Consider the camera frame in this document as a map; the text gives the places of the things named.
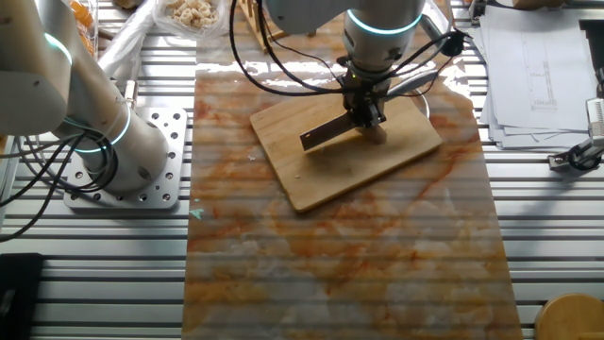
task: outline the robotic arm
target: robotic arm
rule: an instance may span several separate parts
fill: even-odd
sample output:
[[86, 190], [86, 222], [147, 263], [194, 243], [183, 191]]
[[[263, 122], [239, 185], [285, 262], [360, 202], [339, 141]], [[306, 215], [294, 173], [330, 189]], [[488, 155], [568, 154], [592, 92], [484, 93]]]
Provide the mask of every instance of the robotic arm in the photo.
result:
[[[81, 133], [79, 127], [102, 133], [119, 162], [109, 192], [140, 190], [167, 162], [166, 138], [129, 107], [61, 0], [0, 0], [0, 108], [0, 134], [63, 138]], [[99, 151], [93, 141], [75, 151], [91, 178], [103, 166]]]
[[267, 0], [267, 7], [276, 25], [292, 34], [316, 30], [345, 12], [344, 46], [348, 55], [338, 62], [348, 71], [339, 80], [345, 88], [362, 90], [344, 94], [346, 114], [300, 136], [305, 150], [352, 128], [383, 143], [386, 135], [379, 124], [386, 121], [384, 103], [437, 76], [428, 72], [391, 89], [387, 75], [392, 66], [407, 51], [417, 25], [432, 40], [450, 30], [432, 0]]

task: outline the white robotic arm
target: white robotic arm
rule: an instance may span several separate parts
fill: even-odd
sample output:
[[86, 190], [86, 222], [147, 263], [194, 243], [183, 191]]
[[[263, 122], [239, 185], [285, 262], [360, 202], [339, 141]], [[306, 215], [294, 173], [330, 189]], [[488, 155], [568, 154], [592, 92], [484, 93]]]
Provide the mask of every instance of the white robotic arm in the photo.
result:
[[392, 66], [411, 45], [418, 25], [433, 41], [451, 28], [433, 0], [266, 0], [266, 3], [276, 25], [291, 34], [316, 30], [345, 12], [344, 46], [348, 55], [339, 59], [339, 63], [348, 71], [340, 82], [346, 89], [362, 90], [344, 93], [345, 115], [300, 136], [305, 149], [351, 128], [368, 137], [385, 136], [383, 131], [375, 130], [380, 130], [379, 124], [386, 121], [383, 106], [387, 98], [402, 94], [400, 91], [414, 90], [411, 85], [419, 87], [436, 77], [430, 72], [390, 89]]

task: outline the black cable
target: black cable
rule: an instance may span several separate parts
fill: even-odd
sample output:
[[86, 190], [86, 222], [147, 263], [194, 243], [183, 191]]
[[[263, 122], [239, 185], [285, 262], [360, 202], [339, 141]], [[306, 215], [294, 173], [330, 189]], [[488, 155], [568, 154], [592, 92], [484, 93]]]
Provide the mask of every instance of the black cable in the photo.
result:
[[[46, 171], [46, 174], [48, 174], [52, 180], [54, 180], [55, 178], [59, 178], [59, 185], [57, 186], [57, 189], [64, 190], [69, 194], [88, 194], [103, 190], [107, 185], [109, 185], [109, 183], [117, 173], [117, 155], [115, 154], [110, 141], [94, 130], [86, 130], [89, 132], [86, 135], [86, 138], [94, 141], [100, 148], [100, 152], [103, 155], [103, 161], [101, 166], [104, 170], [100, 172], [98, 176], [94, 177], [90, 183], [82, 186], [74, 186], [73, 184], [70, 184], [69, 182], [60, 178], [60, 176], [55, 174], [50, 168], [48, 168], [48, 170]], [[31, 148], [32, 145], [29, 138], [27, 137], [25, 138], [25, 140], [27, 142], [27, 145]], [[33, 153], [33, 156], [40, 167], [45, 166], [44, 161], [40, 159], [37, 153]], [[36, 170], [33, 168], [33, 166], [26, 157], [22, 157], [22, 161], [34, 175], [37, 174]], [[43, 181], [47, 185], [51, 185], [52, 180], [41, 178], [41, 181]]]
[[65, 142], [65, 140], [67, 140], [67, 139], [62, 139], [62, 140], [54, 141], [54, 142], [49, 143], [47, 145], [40, 146], [40, 147], [38, 147], [38, 148], [36, 148], [34, 150], [29, 150], [29, 151], [24, 151], [24, 152], [18, 152], [16, 154], [0, 155], [0, 160], [6, 160], [6, 159], [10, 159], [10, 158], [21, 157], [21, 156], [24, 156], [24, 155], [30, 155], [30, 154], [32, 154], [34, 152], [39, 152], [39, 151], [45, 150], [45, 149], [47, 149], [49, 147], [52, 147], [54, 145], [59, 145], [59, 144]]
[[384, 80], [387, 80], [388, 78], [391, 78], [391, 77], [399, 77], [399, 76], [404, 75], [404, 74], [406, 74], [408, 72], [411, 72], [411, 70], [409, 70], [409, 71], [406, 71], [403, 74], [399, 74], [398, 73], [398, 71], [402, 70], [403, 67], [409, 65], [413, 60], [415, 60], [417, 57], [419, 57], [422, 53], [426, 52], [433, 44], [435, 44], [435, 43], [437, 43], [439, 41], [442, 41], [444, 39], [453, 37], [454, 35], [457, 35], [457, 34], [459, 34], [457, 31], [447, 32], [447, 33], [443, 34], [442, 36], [440, 36], [439, 38], [437, 38], [437, 39], [435, 39], [435, 40], [433, 40], [431, 42], [428, 42], [427, 44], [425, 44], [424, 46], [422, 46], [420, 49], [418, 49], [417, 51], [415, 51], [415, 53], [413, 53], [409, 58], [405, 59], [405, 61], [401, 62], [400, 65], [398, 65], [394, 70], [392, 70], [390, 73], [388, 73], [388, 75], [380, 78], [377, 81], [377, 83], [380, 83], [380, 82], [382, 82]]
[[[285, 96], [315, 96], [315, 95], [321, 95], [321, 94], [347, 94], [347, 93], [354, 93], [355, 91], [361, 90], [360, 87], [354, 87], [354, 88], [346, 88], [346, 87], [342, 87], [341, 89], [337, 89], [337, 90], [333, 90], [333, 89], [324, 89], [324, 88], [320, 88], [320, 87], [313, 87], [310, 84], [306, 84], [304, 83], [304, 81], [302, 81], [301, 79], [297, 78], [295, 75], [293, 75], [291, 72], [287, 71], [287, 69], [285, 69], [285, 67], [283, 66], [283, 64], [278, 60], [278, 57], [275, 55], [273, 48], [271, 46], [271, 44], [268, 42], [268, 38], [266, 36], [266, 30], [265, 30], [265, 18], [264, 18], [264, 14], [262, 11], [262, 7], [261, 7], [261, 1], [259, 1], [259, 15], [262, 16], [262, 19], [259, 20], [259, 26], [260, 26], [260, 33], [262, 35], [262, 40], [264, 42], [264, 44], [266, 45], [266, 49], [267, 52], [269, 53], [269, 55], [271, 55], [271, 58], [273, 59], [273, 61], [279, 66], [279, 68], [291, 79], [294, 80], [296, 82], [298, 82], [299, 84], [301, 84], [302, 86], [306, 87], [306, 88], [310, 88], [313, 90], [316, 90], [315, 92], [306, 92], [306, 93], [288, 93], [288, 92], [283, 92], [280, 90], [275, 90], [275, 89], [271, 89], [269, 87], [266, 87], [262, 84], [260, 84], [256, 79], [254, 79], [245, 69], [245, 67], [243, 66], [243, 62], [241, 60], [241, 57], [239, 56], [239, 52], [237, 51], [237, 45], [235, 43], [235, 10], [237, 8], [237, 1], [233, 1], [231, 3], [231, 9], [230, 9], [230, 16], [229, 16], [229, 32], [228, 32], [228, 36], [229, 36], [229, 40], [230, 40], [230, 45], [231, 45], [231, 49], [233, 52], [233, 56], [235, 58], [235, 60], [237, 61], [237, 64], [239, 65], [239, 67], [242, 69], [243, 74], [245, 75], [245, 77], [247, 77], [247, 79], [252, 82], [252, 84], [254, 84], [256, 87], [258, 87], [261, 90], [264, 90], [270, 94], [278, 94], [278, 95], [285, 95]], [[413, 68], [412, 70], [406, 71], [402, 74], [399, 74], [398, 72], [403, 69], [405, 66], [409, 65], [412, 61], [414, 61], [415, 59], [417, 59], [422, 53], [424, 53], [425, 51], [427, 51], [432, 45], [434, 45], [435, 43], [438, 43], [440, 41], [443, 41], [445, 39], [449, 39], [455, 36], [459, 36], [460, 34], [462, 35], [466, 35], [464, 33], [461, 33], [460, 31], [452, 31], [452, 32], [447, 32], [445, 34], [443, 34], [442, 36], [440, 36], [438, 39], [433, 40], [431, 42], [428, 42], [427, 44], [425, 44], [424, 46], [422, 46], [419, 50], [417, 50], [413, 55], [411, 55], [409, 58], [405, 59], [401, 64], [399, 64], [394, 70], [392, 70], [391, 72], [389, 72], [386, 76], [383, 76], [382, 78], [377, 79], [376, 81], [374, 81], [374, 84], [379, 84], [382, 81], [385, 81], [389, 78], [392, 77], [399, 77], [401, 75], [407, 74], [409, 72], [412, 72], [416, 69], [418, 69], [419, 67], [422, 66], [422, 64], [420, 64], [419, 66]], [[430, 61], [430, 59], [427, 59], [423, 62], [423, 64], [426, 64]]]
[[[72, 157], [72, 155], [74, 154], [74, 151], [76, 150], [76, 147], [80, 144], [80, 142], [84, 139], [84, 137], [86, 137], [86, 134], [87, 134], [87, 132], [84, 132], [79, 137], [77, 137], [77, 139], [74, 142], [74, 145], [72, 145], [72, 148], [67, 153], [67, 159], [70, 159]], [[67, 145], [67, 143], [61, 144], [60, 147], [59, 147], [59, 149], [57, 149], [57, 151], [55, 151], [55, 153], [53, 154], [53, 157], [56, 158], [57, 155], [60, 153], [60, 151], [63, 149], [63, 147], [65, 147], [66, 145]], [[35, 225], [36, 222], [38, 222], [38, 220], [40, 220], [40, 218], [42, 217], [42, 215], [46, 211], [46, 208], [48, 208], [48, 205], [50, 204], [50, 201], [52, 200], [52, 197], [53, 197], [53, 194], [55, 193], [55, 190], [57, 190], [57, 185], [59, 184], [58, 179], [63, 174], [63, 171], [65, 171], [65, 167], [67, 167], [67, 161], [65, 161], [61, 165], [59, 171], [57, 172], [58, 176], [53, 181], [53, 183], [52, 183], [52, 185], [50, 187], [50, 190], [48, 191], [48, 195], [46, 196], [46, 199], [42, 203], [42, 206], [40, 207], [40, 210], [38, 211], [38, 213], [36, 213], [36, 215], [31, 219], [31, 221], [29, 221], [26, 225], [24, 225], [22, 228], [20, 228], [19, 230], [15, 231], [11, 235], [7, 235], [7, 236], [0, 235], [0, 243], [7, 242], [7, 241], [10, 241], [10, 240], [14, 240], [17, 237], [23, 235], [33, 225]]]
[[53, 153], [53, 156], [48, 160], [48, 163], [42, 168], [41, 172], [36, 175], [34, 177], [34, 179], [32, 179], [23, 189], [21, 189], [17, 194], [7, 198], [6, 200], [0, 202], [0, 208], [6, 206], [7, 204], [9, 204], [10, 202], [14, 201], [15, 199], [21, 197], [23, 194], [25, 194], [29, 189], [31, 189], [31, 187], [33, 187], [38, 181], [40, 181], [40, 179], [42, 178], [42, 175], [46, 172], [46, 170], [50, 167], [50, 163], [54, 162], [55, 159], [57, 158], [57, 156], [59, 155], [60, 151], [69, 143], [70, 141], [65, 141], [63, 143], [60, 144], [59, 148], [55, 151], [55, 153]]
[[286, 49], [288, 51], [294, 52], [294, 53], [296, 53], [296, 54], [298, 54], [300, 56], [303, 56], [303, 57], [306, 57], [306, 58], [311, 58], [311, 59], [318, 60], [318, 61], [322, 62], [325, 65], [325, 67], [327, 67], [327, 69], [329, 70], [329, 72], [331, 73], [331, 75], [333, 76], [333, 78], [335, 80], [338, 80], [338, 76], [336, 76], [336, 74], [333, 73], [333, 71], [331, 70], [331, 67], [329, 67], [329, 64], [327, 64], [327, 62], [325, 60], [323, 60], [323, 59], [321, 59], [319, 57], [315, 57], [313, 55], [306, 54], [304, 52], [298, 51], [298, 50], [296, 50], [294, 48], [291, 48], [289, 46], [286, 46], [286, 45], [278, 42], [277, 39], [275, 39], [275, 37], [273, 36], [273, 32], [271, 32], [271, 27], [268, 26], [268, 23], [266, 22], [266, 18], [264, 16], [262, 16], [262, 20], [264, 20], [264, 24], [266, 25], [266, 28], [268, 29], [269, 36], [271, 37], [271, 39], [273, 40], [273, 42], [275, 42], [275, 44], [277, 46], [279, 46], [279, 47], [281, 47], [283, 49]]
[[438, 71], [436, 72], [436, 77], [434, 79], [432, 79], [432, 81], [430, 82], [430, 86], [428, 86], [428, 88], [421, 92], [421, 93], [417, 93], [417, 94], [400, 94], [398, 96], [405, 96], [405, 97], [416, 97], [416, 96], [422, 96], [424, 94], [427, 94], [430, 90], [432, 90], [432, 87], [434, 86], [434, 83], [436, 83], [436, 79], [438, 79], [438, 76], [441, 74], [441, 72], [443, 71], [443, 69], [446, 67], [446, 65], [448, 65], [449, 62], [451, 62], [453, 60], [453, 57], [449, 58], [444, 64], [443, 66], [439, 67]]
[[[29, 148], [31, 149], [33, 147], [33, 145], [31, 144], [31, 141], [29, 140], [29, 137], [25, 137], [25, 141], [27, 143], [27, 146], [29, 146]], [[109, 166], [109, 160], [108, 160], [108, 155], [107, 155], [107, 149], [105, 148], [106, 144], [103, 144], [101, 142], [99, 142], [98, 140], [93, 140], [94, 142], [96, 142], [96, 144], [101, 148], [101, 154], [103, 155], [103, 161], [102, 164], [104, 167]], [[39, 157], [38, 153], [33, 153], [32, 154], [34, 159], [36, 160], [36, 162], [38, 163], [38, 165], [40, 167], [45, 165], [45, 162]], [[29, 164], [29, 160], [26, 157], [22, 157], [22, 161], [23, 163], [25, 163], [25, 165], [29, 168], [29, 170], [33, 173], [36, 174], [37, 172], [35, 170], [33, 170], [33, 167], [31, 166], [31, 164]], [[50, 177], [50, 179], [54, 179], [57, 177], [57, 174], [52, 171], [52, 169], [48, 168], [48, 170], [46, 171], [46, 174], [48, 174], [48, 176]], [[42, 178], [42, 181], [44, 183], [46, 183], [47, 185], [50, 185], [52, 180], [48, 180], [45, 178]], [[74, 185], [68, 183], [67, 181], [63, 180], [62, 178], [59, 178], [59, 185], [58, 185], [58, 189], [60, 190], [65, 190], [67, 192], [71, 192], [73, 190], [80, 190], [80, 189], [86, 189], [88, 187], [91, 187], [95, 184], [95, 182], [91, 182], [87, 185], [81, 186], [81, 187], [75, 187]]]
[[269, 56], [271, 56], [271, 59], [273, 59], [273, 61], [281, 69], [281, 71], [283, 71], [283, 73], [287, 77], [289, 77], [291, 80], [295, 81], [296, 83], [302, 85], [303, 87], [305, 87], [309, 90], [316, 91], [317, 93], [320, 93], [320, 94], [342, 94], [343, 89], [326, 89], [326, 88], [322, 88], [320, 86], [314, 86], [314, 85], [307, 84], [306, 82], [304, 82], [304, 80], [300, 79], [299, 77], [297, 77], [296, 75], [294, 75], [293, 73], [288, 71], [288, 69], [285, 68], [285, 66], [283, 66], [283, 64], [281, 63], [281, 60], [279, 60], [279, 58], [275, 54], [275, 51], [273, 50], [273, 46], [271, 46], [271, 43], [268, 41], [268, 38], [266, 36], [266, 27], [264, 26], [264, 24], [266, 23], [266, 18], [264, 17], [264, 10], [262, 9], [262, 0], [257, 0], [256, 2], [258, 4], [258, 15], [260, 16], [260, 18], [258, 19], [258, 23], [260, 26], [260, 34], [262, 36], [262, 40], [264, 41], [264, 45], [266, 47], [266, 51], [268, 52]]
[[247, 70], [245, 69], [245, 66], [243, 66], [242, 59], [239, 56], [239, 52], [237, 52], [237, 45], [235, 43], [235, 9], [236, 8], [237, 8], [237, 1], [233, 0], [233, 2], [231, 4], [231, 7], [230, 7], [230, 15], [229, 15], [229, 22], [228, 22], [229, 23], [228, 37], [229, 37], [229, 40], [230, 40], [230, 47], [231, 47], [231, 50], [233, 51], [233, 57], [235, 58], [235, 61], [237, 61], [237, 64], [242, 69], [243, 75], [252, 84], [254, 84], [259, 89], [266, 91], [269, 94], [286, 95], [286, 96], [292, 96], [292, 97], [314, 96], [314, 95], [324, 94], [324, 93], [317, 93], [317, 92], [312, 92], [312, 93], [288, 93], [288, 92], [283, 92], [283, 91], [280, 91], [280, 90], [275, 90], [275, 89], [271, 89], [269, 87], [266, 87], [266, 86], [260, 84], [256, 79], [254, 79], [249, 74], [249, 72], [247, 72]]

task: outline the round wooden object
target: round wooden object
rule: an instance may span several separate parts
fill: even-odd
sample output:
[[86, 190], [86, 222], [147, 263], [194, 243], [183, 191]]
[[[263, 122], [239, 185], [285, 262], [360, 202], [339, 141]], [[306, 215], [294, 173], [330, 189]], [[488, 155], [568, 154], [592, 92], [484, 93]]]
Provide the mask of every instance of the round wooden object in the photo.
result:
[[535, 339], [604, 339], [604, 303], [584, 294], [550, 300], [535, 319]]

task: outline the black clamp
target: black clamp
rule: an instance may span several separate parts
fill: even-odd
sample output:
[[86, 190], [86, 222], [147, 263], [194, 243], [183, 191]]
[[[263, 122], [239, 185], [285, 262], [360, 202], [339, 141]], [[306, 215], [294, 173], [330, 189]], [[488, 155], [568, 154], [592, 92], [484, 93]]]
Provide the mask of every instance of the black clamp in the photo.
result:
[[469, 35], [455, 28], [452, 35], [445, 40], [441, 53], [447, 57], [457, 57], [463, 51], [463, 39], [465, 37], [469, 37]]

